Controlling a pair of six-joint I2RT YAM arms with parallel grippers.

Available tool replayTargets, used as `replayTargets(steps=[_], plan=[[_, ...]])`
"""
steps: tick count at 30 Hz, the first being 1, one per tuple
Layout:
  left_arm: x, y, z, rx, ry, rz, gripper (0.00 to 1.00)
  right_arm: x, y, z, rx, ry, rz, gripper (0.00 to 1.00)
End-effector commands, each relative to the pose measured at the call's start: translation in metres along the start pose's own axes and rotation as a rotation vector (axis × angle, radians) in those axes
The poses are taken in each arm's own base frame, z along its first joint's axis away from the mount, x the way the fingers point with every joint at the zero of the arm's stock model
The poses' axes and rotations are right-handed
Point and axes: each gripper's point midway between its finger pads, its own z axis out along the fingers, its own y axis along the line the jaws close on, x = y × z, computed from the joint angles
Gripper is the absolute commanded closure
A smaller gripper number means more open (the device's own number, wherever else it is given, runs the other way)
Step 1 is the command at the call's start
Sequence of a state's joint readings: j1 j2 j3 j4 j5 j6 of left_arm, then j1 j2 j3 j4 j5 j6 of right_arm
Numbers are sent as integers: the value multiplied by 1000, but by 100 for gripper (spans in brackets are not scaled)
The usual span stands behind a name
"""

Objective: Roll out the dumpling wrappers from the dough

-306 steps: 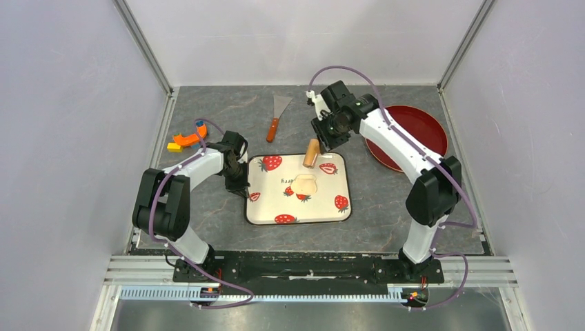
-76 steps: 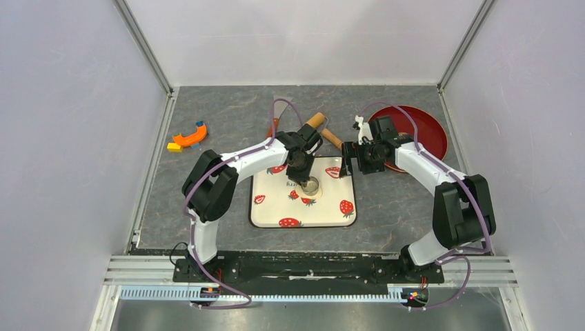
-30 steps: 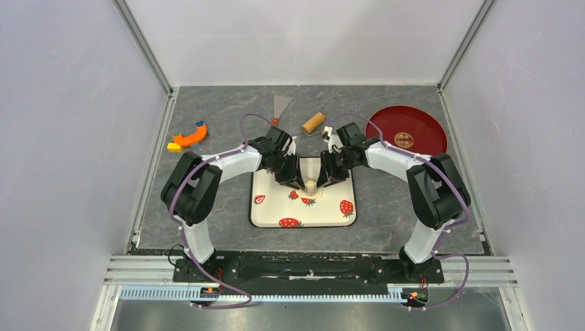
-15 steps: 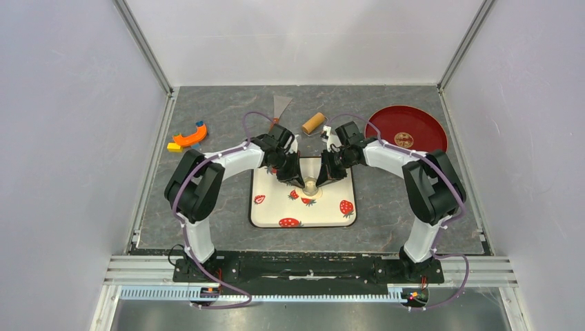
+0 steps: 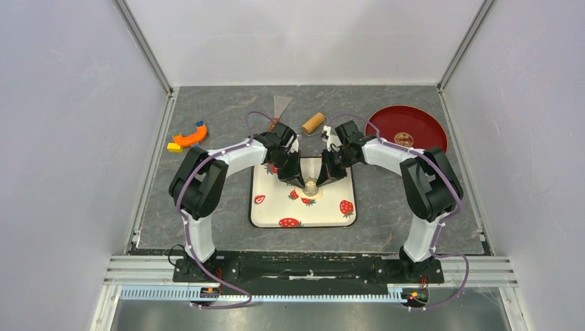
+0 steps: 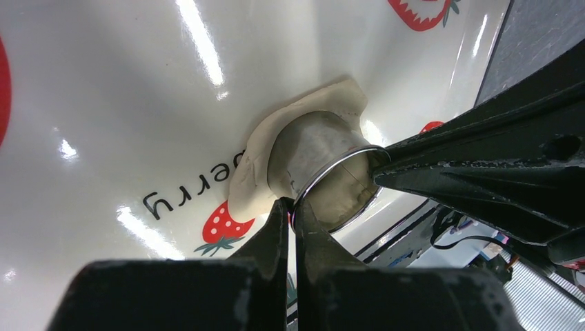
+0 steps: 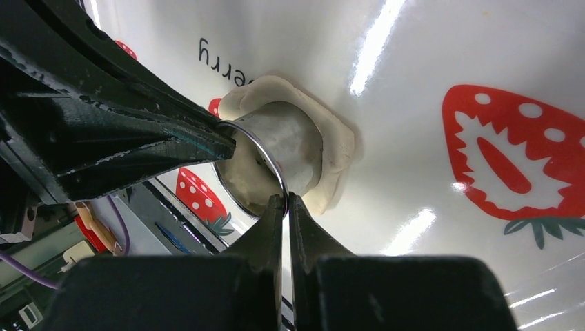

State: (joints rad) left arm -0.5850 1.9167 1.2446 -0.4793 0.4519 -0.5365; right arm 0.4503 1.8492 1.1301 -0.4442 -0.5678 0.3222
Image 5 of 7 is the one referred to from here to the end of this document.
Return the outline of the white strawberry print tray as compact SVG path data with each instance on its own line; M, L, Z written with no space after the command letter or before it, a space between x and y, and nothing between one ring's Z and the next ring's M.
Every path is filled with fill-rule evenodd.
M301 171L317 179L320 157L303 157ZM342 228L357 219L353 174L323 187L319 198L305 197L302 189L281 182L271 165L251 170L249 218L257 228Z

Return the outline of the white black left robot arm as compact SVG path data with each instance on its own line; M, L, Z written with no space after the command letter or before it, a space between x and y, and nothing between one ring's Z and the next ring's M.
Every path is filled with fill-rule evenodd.
M277 122L271 131L254 134L241 143L220 148L189 150L169 186L179 216L183 219L188 256L193 258L190 273L200 281L211 280L217 264L211 256L210 215L219 204L226 179L246 168L269 163L284 183L304 188L297 134Z

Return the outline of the wooden dough roller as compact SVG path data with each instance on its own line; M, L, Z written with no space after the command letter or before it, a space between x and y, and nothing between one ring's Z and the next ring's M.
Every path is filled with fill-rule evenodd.
M326 124L328 117L321 112L316 112L309 120L302 126L301 131L310 137L314 134L319 134L322 127Z

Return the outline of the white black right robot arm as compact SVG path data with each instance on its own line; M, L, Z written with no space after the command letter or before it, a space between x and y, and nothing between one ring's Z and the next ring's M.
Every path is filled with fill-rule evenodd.
M326 147L321 154L318 187L345 178L356 163L401 176L413 220L399 251L398 270L403 279L418 280L435 257L437 229L462 202L462 187L445 152L441 148L407 148L378 134L366 136L354 121L336 128L324 126L321 137Z

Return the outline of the beige dough piece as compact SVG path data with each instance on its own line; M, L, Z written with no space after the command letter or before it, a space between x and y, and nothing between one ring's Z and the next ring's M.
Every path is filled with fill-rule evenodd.
M306 177L304 179L305 186L302 192L305 197L308 198L319 198L322 196L322 190L317 186L317 180L314 177Z

